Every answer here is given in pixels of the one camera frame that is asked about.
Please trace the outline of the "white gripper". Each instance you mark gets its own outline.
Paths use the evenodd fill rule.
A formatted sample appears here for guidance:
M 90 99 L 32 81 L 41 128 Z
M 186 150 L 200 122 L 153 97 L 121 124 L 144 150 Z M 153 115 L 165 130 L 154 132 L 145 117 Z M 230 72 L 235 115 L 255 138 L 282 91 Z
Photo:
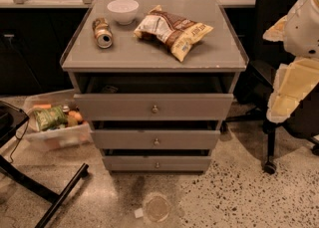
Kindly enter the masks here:
M 289 65 L 281 64 L 268 101 L 267 119 L 274 123 L 286 121 L 318 83 L 318 59 L 297 57 Z

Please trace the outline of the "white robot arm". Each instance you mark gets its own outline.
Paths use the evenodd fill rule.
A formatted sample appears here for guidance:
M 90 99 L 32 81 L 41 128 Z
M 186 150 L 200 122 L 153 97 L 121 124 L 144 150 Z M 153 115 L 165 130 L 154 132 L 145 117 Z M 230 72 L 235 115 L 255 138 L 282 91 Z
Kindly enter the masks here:
M 319 83 L 319 1 L 297 0 L 264 32 L 263 39 L 281 41 L 284 50 L 295 57 L 277 69 L 267 105 L 267 119 L 282 123 Z

